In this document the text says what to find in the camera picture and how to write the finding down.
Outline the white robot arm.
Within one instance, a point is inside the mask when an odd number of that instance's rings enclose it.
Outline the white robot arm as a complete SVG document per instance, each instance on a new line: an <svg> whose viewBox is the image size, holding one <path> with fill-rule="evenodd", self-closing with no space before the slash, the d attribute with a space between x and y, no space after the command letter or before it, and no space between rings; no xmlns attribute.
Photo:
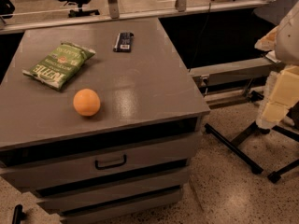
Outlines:
<svg viewBox="0 0 299 224"><path fill-rule="evenodd" d="M266 80L255 120L259 128L272 129L299 103L299 2L256 42L255 48L267 51L281 65Z"/></svg>

